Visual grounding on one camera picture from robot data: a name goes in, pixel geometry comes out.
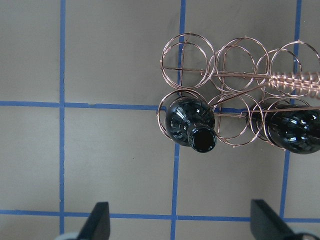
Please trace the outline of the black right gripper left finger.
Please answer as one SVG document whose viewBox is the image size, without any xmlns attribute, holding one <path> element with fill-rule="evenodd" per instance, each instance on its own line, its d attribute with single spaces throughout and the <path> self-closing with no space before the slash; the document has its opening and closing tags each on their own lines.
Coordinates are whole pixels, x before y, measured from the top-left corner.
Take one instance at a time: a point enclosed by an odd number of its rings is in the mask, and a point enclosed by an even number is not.
<svg viewBox="0 0 320 240">
<path fill-rule="evenodd" d="M 108 202 L 97 202 L 80 230 L 77 240 L 108 240 L 111 235 Z"/>
</svg>

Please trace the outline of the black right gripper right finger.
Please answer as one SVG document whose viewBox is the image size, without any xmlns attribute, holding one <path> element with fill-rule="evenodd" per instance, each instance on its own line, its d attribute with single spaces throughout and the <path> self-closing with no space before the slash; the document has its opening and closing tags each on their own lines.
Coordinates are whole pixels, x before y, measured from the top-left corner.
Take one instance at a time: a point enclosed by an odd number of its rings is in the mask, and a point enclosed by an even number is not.
<svg viewBox="0 0 320 240">
<path fill-rule="evenodd" d="M 262 199 L 250 202 L 250 231 L 255 240 L 299 240 L 291 228 Z"/>
</svg>

